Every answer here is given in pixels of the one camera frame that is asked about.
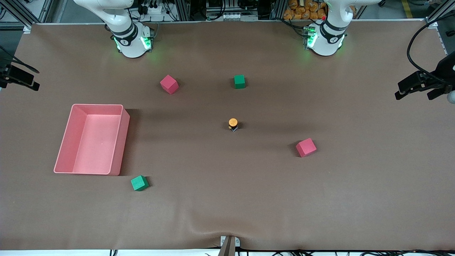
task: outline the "green led light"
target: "green led light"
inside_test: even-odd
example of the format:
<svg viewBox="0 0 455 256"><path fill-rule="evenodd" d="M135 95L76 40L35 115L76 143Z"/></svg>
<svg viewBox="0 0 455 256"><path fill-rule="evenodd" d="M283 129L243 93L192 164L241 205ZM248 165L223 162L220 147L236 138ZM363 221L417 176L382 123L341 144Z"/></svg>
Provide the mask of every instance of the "green led light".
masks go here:
<svg viewBox="0 0 455 256"><path fill-rule="evenodd" d="M117 44L117 49L120 51L120 45L118 45L117 39L114 37L115 44Z"/></svg>
<svg viewBox="0 0 455 256"><path fill-rule="evenodd" d="M308 47L313 47L314 42L316 42L317 38L318 38L318 34L316 32L313 33L313 35L310 38L308 38Z"/></svg>
<svg viewBox="0 0 455 256"><path fill-rule="evenodd" d="M150 49L151 43L150 43L150 39L149 38L144 38L144 37L141 36L141 41L142 41L142 44L144 45L144 47L146 49Z"/></svg>
<svg viewBox="0 0 455 256"><path fill-rule="evenodd" d="M340 39L340 44L338 45L338 48L340 48L340 47L342 46L342 44L343 44L343 39L344 39L344 35L343 35L343 36L341 37L341 39Z"/></svg>

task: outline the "green cube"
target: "green cube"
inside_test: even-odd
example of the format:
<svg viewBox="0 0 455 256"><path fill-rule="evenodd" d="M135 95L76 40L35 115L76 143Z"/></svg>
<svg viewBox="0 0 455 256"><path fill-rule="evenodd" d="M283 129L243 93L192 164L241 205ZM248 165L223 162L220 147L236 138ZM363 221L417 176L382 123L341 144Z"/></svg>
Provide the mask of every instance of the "green cube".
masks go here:
<svg viewBox="0 0 455 256"><path fill-rule="evenodd" d="M148 188L147 179L142 175L139 175L132 179L131 185L133 185L133 188L136 191L143 191L144 189Z"/></svg>
<svg viewBox="0 0 455 256"><path fill-rule="evenodd" d="M243 75L234 76L234 85L236 89L245 88L245 77Z"/></svg>

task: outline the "metal bracket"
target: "metal bracket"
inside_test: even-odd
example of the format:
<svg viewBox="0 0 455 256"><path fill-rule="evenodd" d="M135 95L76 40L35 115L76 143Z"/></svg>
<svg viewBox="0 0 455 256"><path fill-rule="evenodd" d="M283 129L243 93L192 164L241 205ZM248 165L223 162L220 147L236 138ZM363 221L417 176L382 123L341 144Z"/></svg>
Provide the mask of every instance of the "metal bracket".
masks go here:
<svg viewBox="0 0 455 256"><path fill-rule="evenodd" d="M233 236L222 236L221 237L221 249L218 253L218 256L234 256L235 255L235 247L238 245L240 246L240 240Z"/></svg>
<svg viewBox="0 0 455 256"><path fill-rule="evenodd" d="M220 246L223 246L225 239L226 239L226 236L221 236ZM235 247L240 247L240 239L238 239L237 237L234 237L234 239L235 239Z"/></svg>
<svg viewBox="0 0 455 256"><path fill-rule="evenodd" d="M438 28L438 22L434 22L430 26L428 26L428 29L437 29L437 28Z"/></svg>
<svg viewBox="0 0 455 256"><path fill-rule="evenodd" d="M30 34L31 29L25 26L24 29L22 29L22 31L24 32L24 34Z"/></svg>

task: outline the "table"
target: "table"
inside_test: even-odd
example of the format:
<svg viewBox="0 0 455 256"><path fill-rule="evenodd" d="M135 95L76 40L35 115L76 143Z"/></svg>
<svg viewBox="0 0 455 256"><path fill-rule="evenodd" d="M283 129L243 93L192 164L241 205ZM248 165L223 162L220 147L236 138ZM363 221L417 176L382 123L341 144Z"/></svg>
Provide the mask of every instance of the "table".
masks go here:
<svg viewBox="0 0 455 256"><path fill-rule="evenodd" d="M103 26L33 26L17 56L41 88L0 93L1 249L453 249L454 106L394 98L423 24L353 22L330 57L279 22L166 24L138 59ZM412 54L433 70L436 31ZM74 103L129 112L120 176L52 172ZM299 158L306 138L318 151ZM152 187L133 191L138 175Z"/></svg>

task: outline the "block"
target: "block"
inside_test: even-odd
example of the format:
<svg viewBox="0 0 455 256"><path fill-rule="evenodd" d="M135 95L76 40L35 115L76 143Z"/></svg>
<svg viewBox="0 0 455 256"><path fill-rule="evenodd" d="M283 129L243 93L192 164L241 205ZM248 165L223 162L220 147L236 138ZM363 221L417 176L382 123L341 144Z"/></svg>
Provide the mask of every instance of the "block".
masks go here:
<svg viewBox="0 0 455 256"><path fill-rule="evenodd" d="M303 140L299 142L296 146L298 154L300 154L300 157L307 156L314 151L316 151L316 146L314 145L313 141L311 138L308 138L306 140Z"/></svg>
<svg viewBox="0 0 455 256"><path fill-rule="evenodd" d="M167 75L163 80L160 82L161 87L168 92L169 94L173 94L178 89L178 83L175 81L172 76Z"/></svg>
<svg viewBox="0 0 455 256"><path fill-rule="evenodd" d="M245 77L243 75L234 76L234 87L236 89L245 88Z"/></svg>
<svg viewBox="0 0 455 256"><path fill-rule="evenodd" d="M131 185L133 185L133 189L135 191L142 191L142 190L148 188L147 179L142 175L139 175L139 176L135 177L134 179L132 179Z"/></svg>

